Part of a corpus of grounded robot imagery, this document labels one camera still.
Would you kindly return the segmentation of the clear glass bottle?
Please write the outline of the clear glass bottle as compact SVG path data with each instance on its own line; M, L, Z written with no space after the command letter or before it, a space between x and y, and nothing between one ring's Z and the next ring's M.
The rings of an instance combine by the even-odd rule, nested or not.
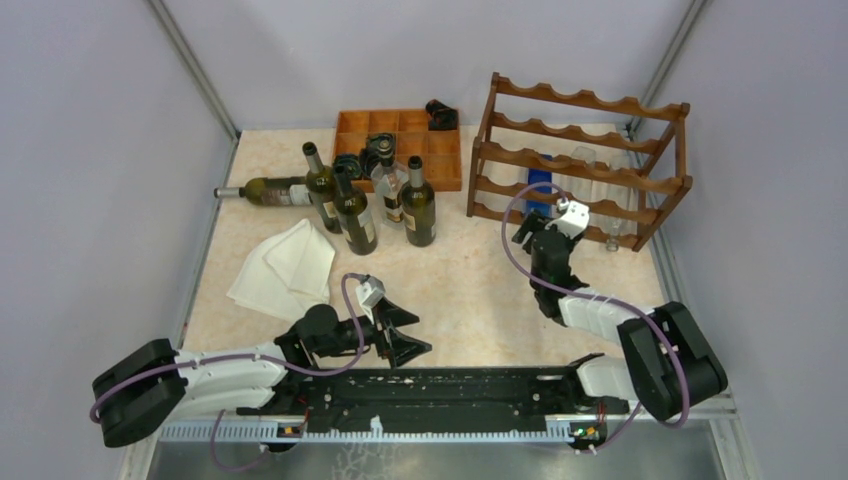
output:
M596 160L596 151L585 146L576 147L570 154L576 160L591 164ZM574 200L588 205L593 202L593 181L571 175L555 175L556 183L566 192L570 193Z
M626 153L618 153L608 159L607 164L612 169L630 168L630 157ZM596 183L593 186L593 195L599 200L610 200L624 210L633 207L634 193L629 187ZM608 252L617 252L622 247L621 237L635 234L638 224L633 220L612 217L606 214L595 214L594 223L608 236L604 241Z

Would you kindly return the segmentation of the clear glass bottle front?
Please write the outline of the clear glass bottle front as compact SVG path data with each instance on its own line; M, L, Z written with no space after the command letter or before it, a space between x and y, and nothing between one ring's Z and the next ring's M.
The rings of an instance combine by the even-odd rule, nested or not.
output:
M570 154L576 160L591 164L596 160L596 151L585 146L576 147ZM574 200L588 205L593 202L593 181L571 175L555 175L556 183L566 192L570 193Z

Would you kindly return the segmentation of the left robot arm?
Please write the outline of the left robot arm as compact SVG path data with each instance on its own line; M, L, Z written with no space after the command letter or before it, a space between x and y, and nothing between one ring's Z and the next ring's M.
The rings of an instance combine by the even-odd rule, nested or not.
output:
M108 448L134 444L169 422L206 413L244 410L285 414L305 380L336 376L318 357L350 357L373 350L393 368L431 351L431 344L400 333L418 316L380 299L362 316L340 320L328 304L309 308L276 339L241 350L177 350L151 340L95 378L90 419Z

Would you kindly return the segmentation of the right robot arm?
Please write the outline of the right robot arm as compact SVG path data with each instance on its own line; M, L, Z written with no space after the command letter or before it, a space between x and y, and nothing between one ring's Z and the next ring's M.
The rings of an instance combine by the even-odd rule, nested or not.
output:
M604 356L578 366L563 398L588 412L602 396L638 401L658 421L668 421L728 387L723 365L690 310L681 302L640 309L598 293L573 274L570 255L580 235L532 211L511 240L531 259L529 283L542 314L619 345L621 359Z

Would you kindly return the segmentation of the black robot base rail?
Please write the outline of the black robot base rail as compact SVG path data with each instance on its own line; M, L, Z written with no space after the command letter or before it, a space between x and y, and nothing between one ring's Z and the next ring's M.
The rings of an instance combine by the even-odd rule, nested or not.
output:
M572 365L559 367L352 369L330 377L289 375L271 400L240 416L305 417L309 433L541 432L550 415L628 414L627 401L595 397Z

